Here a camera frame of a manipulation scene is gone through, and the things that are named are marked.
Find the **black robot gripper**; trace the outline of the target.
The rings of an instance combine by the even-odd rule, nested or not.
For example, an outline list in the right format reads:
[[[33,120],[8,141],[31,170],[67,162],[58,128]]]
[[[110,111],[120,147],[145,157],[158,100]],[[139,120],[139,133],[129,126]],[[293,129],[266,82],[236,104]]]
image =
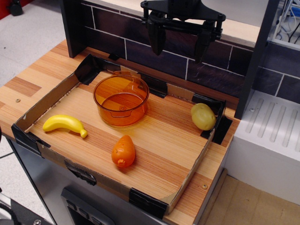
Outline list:
[[[200,0],[144,0],[141,7],[152,51],[156,55],[163,51],[165,30],[194,34],[195,63],[202,62],[214,37],[222,34],[222,22],[226,19]]]

